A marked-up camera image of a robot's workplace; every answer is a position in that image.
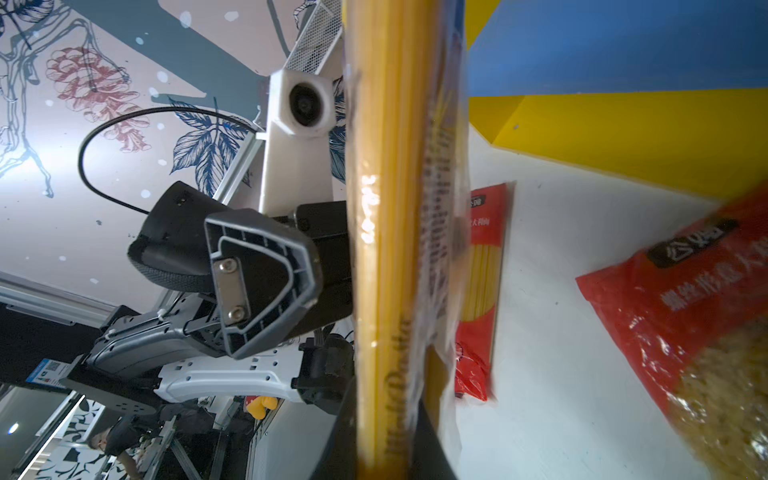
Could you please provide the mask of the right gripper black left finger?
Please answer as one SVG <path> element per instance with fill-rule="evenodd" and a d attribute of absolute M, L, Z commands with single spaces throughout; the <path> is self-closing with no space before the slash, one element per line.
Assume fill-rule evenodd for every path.
<path fill-rule="evenodd" d="M 355 480 L 357 475 L 357 386 L 352 378 L 326 446 L 310 480 Z"/>

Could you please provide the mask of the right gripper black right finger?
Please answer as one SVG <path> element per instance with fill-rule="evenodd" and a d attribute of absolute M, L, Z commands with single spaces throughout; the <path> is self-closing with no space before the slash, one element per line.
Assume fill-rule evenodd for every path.
<path fill-rule="evenodd" d="M 448 462 L 445 452 L 443 451 L 423 401 L 419 403 L 418 422 L 414 435 L 409 479 L 457 479 Z"/>

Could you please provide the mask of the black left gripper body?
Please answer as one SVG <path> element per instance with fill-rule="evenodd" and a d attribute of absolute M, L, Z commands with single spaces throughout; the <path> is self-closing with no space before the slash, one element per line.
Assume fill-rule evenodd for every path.
<path fill-rule="evenodd" d="M 343 201 L 268 217 L 176 182 L 147 214 L 127 256 L 156 285 L 214 296 L 217 356 L 243 359 L 352 312 Z"/>

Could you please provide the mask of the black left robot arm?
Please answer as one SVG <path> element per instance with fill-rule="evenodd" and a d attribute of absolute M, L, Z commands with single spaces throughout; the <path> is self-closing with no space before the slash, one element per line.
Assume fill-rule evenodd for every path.
<path fill-rule="evenodd" d="M 354 375 L 347 208 L 233 209 L 178 182 L 128 257 L 178 298 L 117 308 L 65 387 L 127 414 L 208 396 L 267 396 L 336 414 Z"/>

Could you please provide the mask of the dark blue spaghetti pack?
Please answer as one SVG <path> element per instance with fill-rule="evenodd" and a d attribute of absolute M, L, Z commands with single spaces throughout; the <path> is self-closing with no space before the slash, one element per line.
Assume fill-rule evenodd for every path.
<path fill-rule="evenodd" d="M 409 479 L 419 403 L 450 464 L 469 266 L 466 5 L 344 5 L 356 479 Z"/>

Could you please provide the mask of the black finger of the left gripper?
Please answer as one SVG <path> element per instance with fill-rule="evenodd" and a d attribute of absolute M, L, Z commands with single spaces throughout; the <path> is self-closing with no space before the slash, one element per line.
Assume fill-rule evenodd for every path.
<path fill-rule="evenodd" d="M 276 347 L 322 292 L 313 241 L 251 209 L 211 214 L 204 227 L 226 354 L 242 360 Z"/>

